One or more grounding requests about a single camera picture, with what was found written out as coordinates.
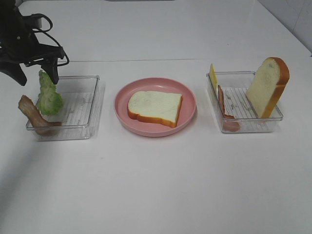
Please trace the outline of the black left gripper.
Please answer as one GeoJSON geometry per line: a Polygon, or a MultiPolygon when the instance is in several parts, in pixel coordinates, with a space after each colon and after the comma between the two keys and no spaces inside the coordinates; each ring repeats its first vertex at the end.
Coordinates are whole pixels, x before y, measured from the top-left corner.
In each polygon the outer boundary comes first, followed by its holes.
{"type": "Polygon", "coordinates": [[[21,86],[27,78],[19,63],[25,66],[41,65],[53,84],[59,81],[58,59],[65,58],[63,47],[48,34],[53,27],[52,21],[43,14],[41,29],[26,30],[22,14],[14,4],[0,6],[0,71],[21,86]],[[43,33],[56,43],[56,46],[39,43],[36,33],[43,33]]]}

